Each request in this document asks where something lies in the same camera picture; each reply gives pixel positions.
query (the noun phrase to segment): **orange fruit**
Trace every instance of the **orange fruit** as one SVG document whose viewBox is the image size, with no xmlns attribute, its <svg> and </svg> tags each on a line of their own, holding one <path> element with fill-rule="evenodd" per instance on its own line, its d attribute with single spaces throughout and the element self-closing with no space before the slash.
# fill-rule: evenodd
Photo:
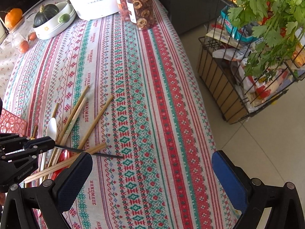
<svg viewBox="0 0 305 229">
<path fill-rule="evenodd" d="M 4 18 L 4 24 L 7 28 L 13 28 L 22 18 L 22 10 L 13 8 Z"/>
<path fill-rule="evenodd" d="M 28 40 L 31 40 L 31 41 L 37 39 L 36 33 L 35 33 L 35 32 L 30 33 L 30 34 L 28 35 L 27 39 L 28 39 Z"/>
<path fill-rule="evenodd" d="M 21 53 L 26 53 L 29 50 L 29 48 L 30 48 L 29 43 L 26 40 L 24 40 L 20 44 L 19 51 Z"/>
</svg>

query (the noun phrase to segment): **white bowl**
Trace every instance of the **white bowl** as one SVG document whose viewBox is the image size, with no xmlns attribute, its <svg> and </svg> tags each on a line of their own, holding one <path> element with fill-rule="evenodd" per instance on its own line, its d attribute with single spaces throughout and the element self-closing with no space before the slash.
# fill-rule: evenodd
<svg viewBox="0 0 305 229">
<path fill-rule="evenodd" d="M 43 31 L 42 34 L 38 35 L 36 33 L 37 38 L 41 39 L 41 40 L 48 40 L 48 39 L 51 39 L 51 38 L 55 37 L 56 35 L 60 34 L 63 30 L 65 30 L 74 21 L 74 19 L 76 17 L 76 11 L 73 9 L 72 12 L 69 15 L 70 15 L 70 20 L 68 22 L 58 23 L 58 25 L 56 27 L 54 27 L 52 30 Z"/>
<path fill-rule="evenodd" d="M 72 5 L 69 4 L 67 1 L 57 3 L 56 6 L 59 9 L 59 13 L 56 16 L 48 20 L 46 23 L 40 25 L 39 27 L 33 27 L 39 39 L 41 39 L 40 36 L 49 34 L 56 27 L 58 27 L 59 24 L 64 24 L 63 22 L 62 23 L 58 22 L 59 17 L 61 17 L 64 14 L 71 14 L 72 11 L 74 10 Z"/>
</svg>

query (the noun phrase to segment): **tablecloth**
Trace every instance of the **tablecloth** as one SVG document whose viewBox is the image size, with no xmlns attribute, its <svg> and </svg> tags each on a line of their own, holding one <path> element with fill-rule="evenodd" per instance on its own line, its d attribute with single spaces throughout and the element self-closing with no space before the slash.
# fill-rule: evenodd
<svg viewBox="0 0 305 229">
<path fill-rule="evenodd" d="M 236 222 L 211 168 L 215 144 L 193 70 L 164 7 L 154 0 L 153 8 L 157 24 L 148 31 L 118 14 L 76 18 L 14 66 L 4 108 L 28 121 L 27 135 L 38 124 L 37 136 L 45 136 L 57 102 L 61 131 L 90 85 L 67 141 L 75 148 L 107 97 L 115 97 L 85 148 L 105 141 L 105 153 L 124 159 L 92 157 L 93 170 L 64 215 L 72 228 L 231 228 Z"/>
</svg>

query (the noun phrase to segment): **pink patterned paper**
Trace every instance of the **pink patterned paper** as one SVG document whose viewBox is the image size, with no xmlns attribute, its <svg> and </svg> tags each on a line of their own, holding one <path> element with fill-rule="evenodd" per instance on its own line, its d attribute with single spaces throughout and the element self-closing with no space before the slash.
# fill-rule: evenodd
<svg viewBox="0 0 305 229">
<path fill-rule="evenodd" d="M 2 109 L 0 115 L 0 131 L 1 133 L 19 133 L 22 137 L 25 135 L 27 121 L 12 114 L 11 112 Z"/>
</svg>

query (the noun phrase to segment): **patterned tablecloth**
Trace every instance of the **patterned tablecloth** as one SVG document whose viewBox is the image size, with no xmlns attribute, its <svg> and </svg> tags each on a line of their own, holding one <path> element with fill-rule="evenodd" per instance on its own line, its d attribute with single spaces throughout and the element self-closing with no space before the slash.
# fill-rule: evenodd
<svg viewBox="0 0 305 229">
<path fill-rule="evenodd" d="M 61 0 L 48 0 L 45 3 Z M 38 137 L 60 103 L 62 130 L 85 85 L 88 102 L 68 146 L 80 139 L 114 95 L 85 147 L 107 142 L 65 218 L 72 228 L 231 228 L 230 203 L 212 168 L 215 145 L 196 78 L 163 6 L 140 32 L 118 14 L 83 21 L 40 40 L 14 66 L 4 108 L 38 124 Z M 40 224 L 45 228 L 43 219 Z"/>
</svg>

